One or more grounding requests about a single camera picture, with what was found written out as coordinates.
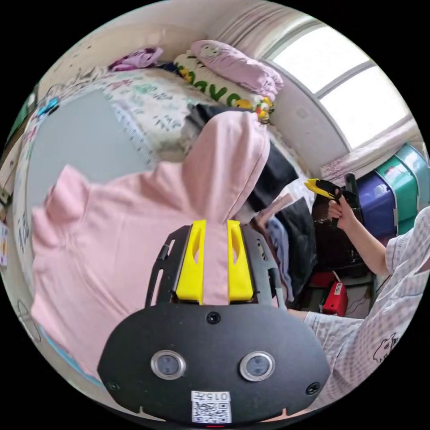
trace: hand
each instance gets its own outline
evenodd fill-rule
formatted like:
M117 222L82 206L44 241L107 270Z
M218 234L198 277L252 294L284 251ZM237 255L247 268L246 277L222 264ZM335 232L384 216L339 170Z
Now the hand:
M339 204L334 200L330 200L328 205L328 217L330 219L337 218L339 220L337 222L338 228L341 228L344 231L348 230L357 220L344 196L339 199Z

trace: yellow toy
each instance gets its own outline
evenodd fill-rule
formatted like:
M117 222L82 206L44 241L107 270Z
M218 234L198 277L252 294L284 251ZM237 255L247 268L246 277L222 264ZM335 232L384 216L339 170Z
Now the yellow toy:
M179 73L188 83L191 83L191 76L189 75L188 69L181 69Z
M234 107L236 108L240 108L240 109L250 109L251 111L254 110L254 106L251 104L251 102L249 100L245 100L245 99L240 99L238 100Z
M263 124L267 124L269 122L269 116L273 111L273 103L265 97L255 109L258 119Z

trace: curtain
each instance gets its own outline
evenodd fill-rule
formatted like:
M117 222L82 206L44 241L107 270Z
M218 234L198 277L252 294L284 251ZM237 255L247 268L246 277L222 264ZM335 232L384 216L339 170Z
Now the curtain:
M249 57L260 58L279 39L312 20L315 18L281 4L243 0L219 17L219 22L226 24L214 33L213 38L234 46Z
M413 118L321 167L322 178L344 186L346 173L353 172L357 179L366 175L388 161L407 142L422 153L423 139Z

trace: hoodie sleeve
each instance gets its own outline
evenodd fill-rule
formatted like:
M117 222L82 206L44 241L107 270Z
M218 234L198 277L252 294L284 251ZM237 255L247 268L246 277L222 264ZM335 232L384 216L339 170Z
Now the hoodie sleeve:
M90 186L86 179L71 166L66 166L51 187L42 207L34 208L33 251L55 248L64 234L73 229L85 214Z

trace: purple cloth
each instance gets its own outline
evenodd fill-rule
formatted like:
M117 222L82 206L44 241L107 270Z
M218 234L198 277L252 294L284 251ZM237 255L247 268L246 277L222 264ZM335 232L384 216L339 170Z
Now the purple cloth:
M163 50L160 47L138 49L116 60L109 66L109 70L121 72L123 70L144 69L145 67L154 66L162 53Z
M212 72L274 102L283 88L281 75L236 48L215 40L199 40L191 52Z

